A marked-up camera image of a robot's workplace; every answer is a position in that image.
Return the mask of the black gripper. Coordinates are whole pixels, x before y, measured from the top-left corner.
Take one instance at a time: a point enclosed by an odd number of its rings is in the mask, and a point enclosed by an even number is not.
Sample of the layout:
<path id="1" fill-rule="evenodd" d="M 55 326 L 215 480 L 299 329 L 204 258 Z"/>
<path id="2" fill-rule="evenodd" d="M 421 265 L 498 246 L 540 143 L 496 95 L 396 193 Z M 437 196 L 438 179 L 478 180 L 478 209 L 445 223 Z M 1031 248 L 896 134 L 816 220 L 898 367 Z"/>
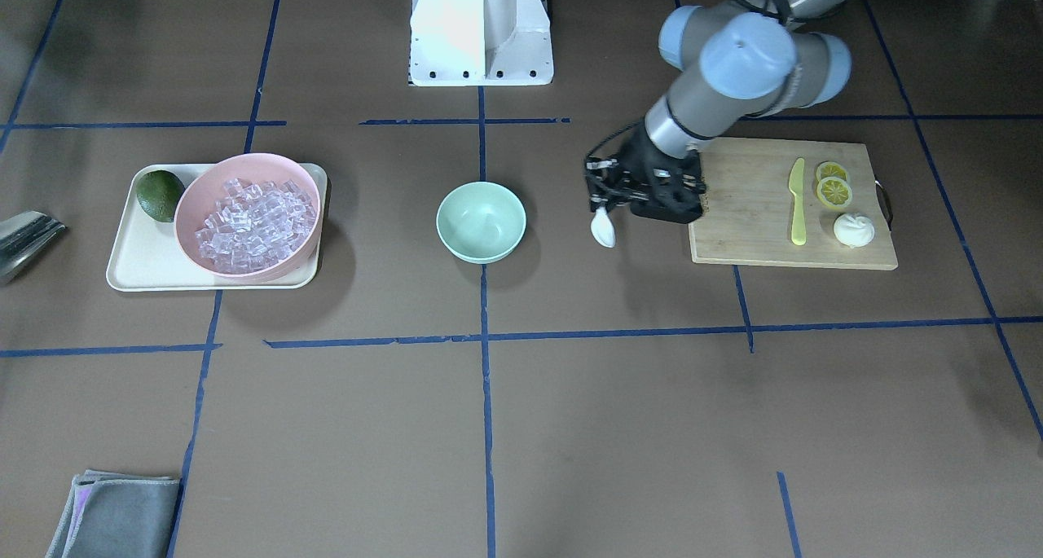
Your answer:
<path id="1" fill-rule="evenodd" d="M 671 223 L 705 215 L 701 155 L 668 155 L 642 126 L 623 127 L 597 143 L 583 157 L 583 175 L 590 213 L 628 207 L 634 216 Z"/>

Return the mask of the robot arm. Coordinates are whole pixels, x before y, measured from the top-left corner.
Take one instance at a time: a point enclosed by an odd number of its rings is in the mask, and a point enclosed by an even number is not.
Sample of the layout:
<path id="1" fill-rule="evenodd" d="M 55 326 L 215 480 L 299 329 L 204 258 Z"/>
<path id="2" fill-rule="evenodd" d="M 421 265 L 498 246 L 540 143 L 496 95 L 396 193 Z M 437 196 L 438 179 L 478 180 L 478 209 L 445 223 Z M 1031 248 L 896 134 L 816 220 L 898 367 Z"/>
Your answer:
<path id="1" fill-rule="evenodd" d="M 678 7 L 658 35 L 660 56 L 679 76 L 608 157 L 590 151 L 584 179 L 592 231 L 610 214 L 689 224 L 704 214 L 701 154 L 744 117 L 811 108 L 847 84 L 851 54 L 842 39 L 804 33 L 849 0 L 725 0 Z"/>

